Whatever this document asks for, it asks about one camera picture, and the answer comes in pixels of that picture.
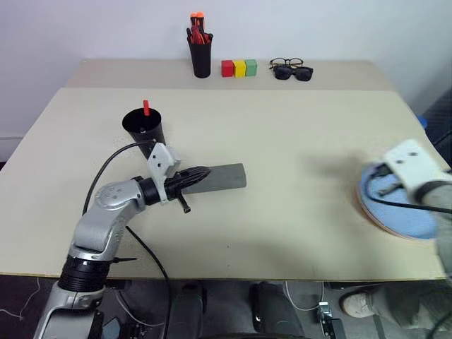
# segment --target floor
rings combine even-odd
[[[0,339],[31,338],[39,320],[40,312],[55,280],[40,278],[41,290],[30,301],[23,312],[24,319],[0,313]],[[238,280],[206,280],[203,281],[208,291],[207,312],[203,320],[203,335],[215,335],[233,332],[254,332],[251,322],[251,310],[248,303],[249,281]],[[174,281],[174,293],[185,284]],[[36,278],[0,277],[0,308],[18,313],[28,296],[36,290]],[[318,282],[290,282],[290,293],[301,307],[315,304],[319,298],[321,286]],[[353,319],[344,315],[338,306],[340,296],[353,289],[328,290],[325,300],[331,305],[333,316],[343,320],[347,339],[421,339],[425,338],[424,330],[402,330],[399,327],[381,320],[382,331],[379,333],[374,318]],[[161,280],[135,280],[124,291],[124,296],[134,314],[149,322],[161,322],[165,317],[166,289]],[[112,291],[105,295],[100,309],[105,313],[105,322],[115,316],[122,321],[127,319],[124,311],[117,304]],[[311,339],[325,338],[321,334],[319,324],[315,321],[315,312],[298,311],[305,336]],[[148,331],[146,338],[158,339],[158,328]],[[450,338],[450,333],[440,333],[436,339]]]

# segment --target black pen holder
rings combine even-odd
[[[190,39],[187,42],[190,47],[191,63],[193,72],[197,78],[207,78],[210,75],[210,50],[212,48],[213,35],[210,35],[208,44],[192,44]]]
[[[137,108],[129,112],[122,119],[122,126],[129,132],[135,142],[155,141],[165,143],[162,130],[162,116],[155,109],[150,109],[150,116],[144,115],[143,108]],[[153,149],[153,144],[139,145],[139,148],[146,159],[149,158]]]

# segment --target person's leg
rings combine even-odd
[[[186,285],[172,303],[168,339],[198,339],[203,325],[201,284]]]
[[[452,289],[441,281],[386,283],[341,302],[349,316],[364,318],[377,314],[402,328],[432,328],[450,305]],[[446,322],[443,328],[452,330],[451,322]]]
[[[282,286],[268,282],[253,285],[250,300],[255,329],[258,332],[304,335],[297,313],[285,296]]]

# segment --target shoe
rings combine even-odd
[[[367,293],[349,295],[340,302],[340,308],[353,318],[366,318],[375,314],[367,304]]]

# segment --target pencil cup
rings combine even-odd
[[[127,113],[122,119],[122,126],[136,141],[155,141],[165,143],[162,130],[162,116],[155,109],[150,109],[150,115],[144,115],[143,108],[137,108]],[[153,144],[139,145],[141,152],[148,159],[153,149]]]
[[[210,49],[212,47],[213,36],[210,35],[208,44],[192,44],[190,39],[187,42],[190,46],[191,63],[193,72],[197,78],[207,78],[210,75]]]

